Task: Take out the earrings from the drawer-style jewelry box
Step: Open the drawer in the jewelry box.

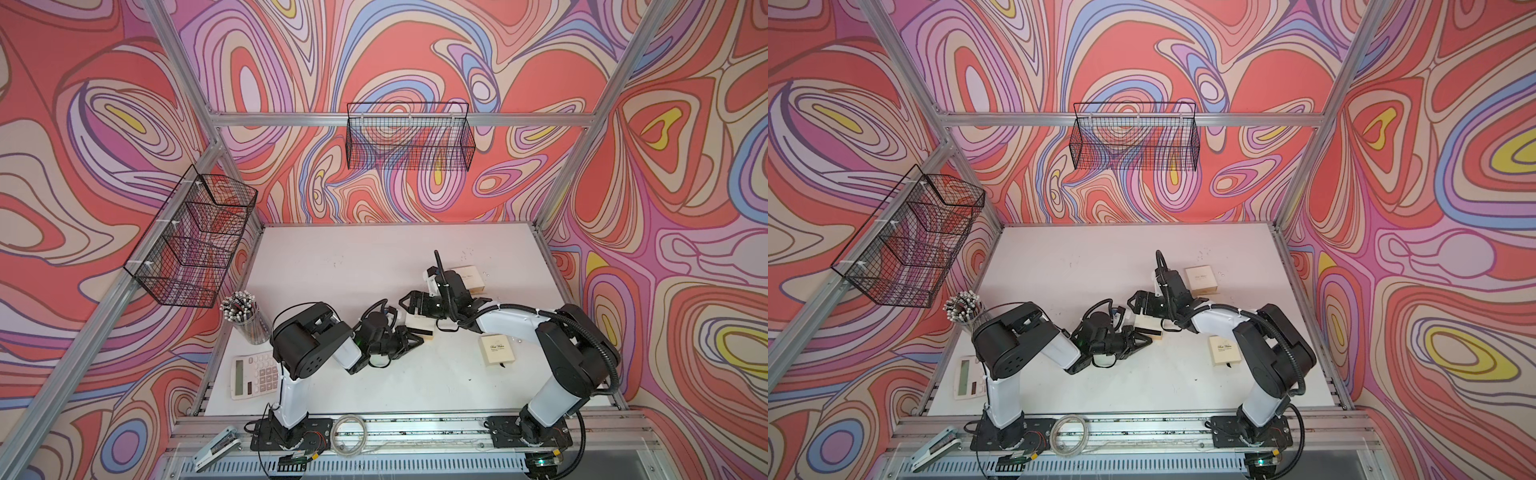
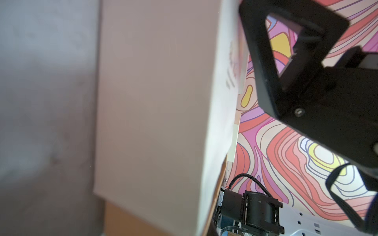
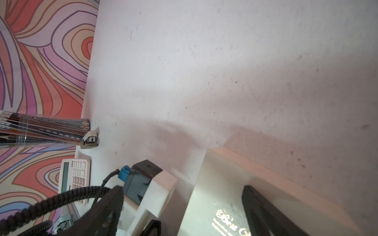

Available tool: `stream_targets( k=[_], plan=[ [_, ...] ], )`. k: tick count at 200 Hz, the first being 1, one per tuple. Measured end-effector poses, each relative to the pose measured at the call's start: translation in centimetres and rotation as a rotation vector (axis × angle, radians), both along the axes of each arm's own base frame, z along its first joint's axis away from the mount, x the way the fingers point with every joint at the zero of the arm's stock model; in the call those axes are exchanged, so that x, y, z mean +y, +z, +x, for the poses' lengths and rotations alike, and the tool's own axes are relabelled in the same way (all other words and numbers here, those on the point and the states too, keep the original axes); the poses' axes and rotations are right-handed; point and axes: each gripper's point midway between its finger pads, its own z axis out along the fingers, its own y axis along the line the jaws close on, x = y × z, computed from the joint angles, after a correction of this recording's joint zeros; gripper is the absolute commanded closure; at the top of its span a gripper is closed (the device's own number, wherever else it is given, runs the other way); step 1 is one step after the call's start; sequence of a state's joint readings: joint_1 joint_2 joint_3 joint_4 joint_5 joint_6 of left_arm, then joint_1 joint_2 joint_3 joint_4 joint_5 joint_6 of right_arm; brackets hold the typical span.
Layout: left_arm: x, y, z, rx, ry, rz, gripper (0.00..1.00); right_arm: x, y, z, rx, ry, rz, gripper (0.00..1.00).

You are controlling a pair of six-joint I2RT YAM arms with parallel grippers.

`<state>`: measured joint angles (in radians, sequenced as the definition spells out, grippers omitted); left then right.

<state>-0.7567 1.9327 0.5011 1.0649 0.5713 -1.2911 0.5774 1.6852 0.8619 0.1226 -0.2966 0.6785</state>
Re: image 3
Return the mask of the cream jewelry box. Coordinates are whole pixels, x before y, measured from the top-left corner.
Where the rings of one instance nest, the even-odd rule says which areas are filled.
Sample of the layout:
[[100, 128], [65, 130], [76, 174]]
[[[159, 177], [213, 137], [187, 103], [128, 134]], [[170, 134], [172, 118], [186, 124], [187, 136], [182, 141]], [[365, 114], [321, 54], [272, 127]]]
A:
[[178, 235], [251, 236], [242, 203], [247, 185], [269, 213], [283, 213], [310, 236], [362, 235], [339, 205], [223, 147], [206, 151]]

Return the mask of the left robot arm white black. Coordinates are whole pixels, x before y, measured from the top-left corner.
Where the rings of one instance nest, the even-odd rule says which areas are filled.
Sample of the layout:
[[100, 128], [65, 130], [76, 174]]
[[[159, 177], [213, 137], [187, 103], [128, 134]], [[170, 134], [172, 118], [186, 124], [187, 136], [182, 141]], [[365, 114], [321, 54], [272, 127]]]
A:
[[17, 229], [47, 213], [73, 202], [93, 198], [91, 209], [70, 228], [59, 232], [60, 236], [114, 236], [121, 216], [124, 194], [128, 190], [136, 194], [138, 202], [143, 200], [141, 193], [147, 188], [161, 168], [131, 169], [124, 166], [122, 170], [111, 172], [101, 186], [79, 187], [47, 198], [1, 220], [1, 235], [7, 236]]

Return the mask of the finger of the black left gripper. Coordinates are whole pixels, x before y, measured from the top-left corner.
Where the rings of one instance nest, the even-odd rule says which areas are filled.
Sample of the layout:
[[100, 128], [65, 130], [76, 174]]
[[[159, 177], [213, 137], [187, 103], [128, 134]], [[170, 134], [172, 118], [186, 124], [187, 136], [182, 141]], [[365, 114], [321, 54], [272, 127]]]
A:
[[161, 236], [161, 221], [151, 220], [140, 236]]

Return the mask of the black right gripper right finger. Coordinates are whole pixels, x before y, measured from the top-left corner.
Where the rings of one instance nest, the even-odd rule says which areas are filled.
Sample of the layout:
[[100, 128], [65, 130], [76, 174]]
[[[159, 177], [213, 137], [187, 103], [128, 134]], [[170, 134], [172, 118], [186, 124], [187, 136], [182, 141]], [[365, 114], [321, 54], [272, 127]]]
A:
[[241, 199], [252, 236], [307, 235], [251, 185], [244, 186]]

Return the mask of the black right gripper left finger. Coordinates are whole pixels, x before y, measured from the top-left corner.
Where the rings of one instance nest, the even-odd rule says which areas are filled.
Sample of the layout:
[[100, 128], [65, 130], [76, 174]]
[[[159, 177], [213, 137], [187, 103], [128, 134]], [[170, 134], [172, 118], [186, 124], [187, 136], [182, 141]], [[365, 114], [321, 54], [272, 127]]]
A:
[[114, 236], [117, 232], [120, 214], [123, 207], [123, 188], [90, 186], [81, 187], [58, 195], [59, 206], [94, 198], [99, 194], [101, 200], [95, 203], [73, 225], [61, 232], [58, 236]]

